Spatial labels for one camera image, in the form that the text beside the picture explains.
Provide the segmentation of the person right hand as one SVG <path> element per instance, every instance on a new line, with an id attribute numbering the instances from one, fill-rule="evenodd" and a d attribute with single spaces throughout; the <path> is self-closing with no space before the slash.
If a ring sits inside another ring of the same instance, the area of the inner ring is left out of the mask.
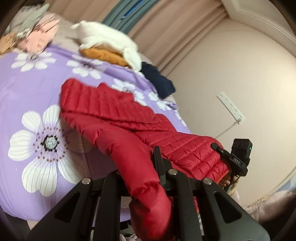
<path id="1" fill-rule="evenodd" d="M 230 183 L 231 183 L 230 179 L 231 179 L 231 175 L 230 175 L 230 174 L 227 174 L 227 175 L 225 175 L 225 176 L 220 180 L 220 182 L 218 183 L 218 185 L 219 185 L 220 187 L 222 187 L 222 188 L 227 187 L 227 186 L 229 186 Z"/>

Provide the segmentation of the pink fleece sleeve forearm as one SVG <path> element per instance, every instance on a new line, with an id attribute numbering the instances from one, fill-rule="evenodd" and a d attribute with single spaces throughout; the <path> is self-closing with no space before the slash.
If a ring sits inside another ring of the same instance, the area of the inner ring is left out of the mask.
<path id="1" fill-rule="evenodd" d="M 248 206 L 240 206 L 254 220 L 264 224 L 282 214 L 290 214 L 295 209 L 295 189 L 280 190 L 274 194 L 261 197 Z"/>

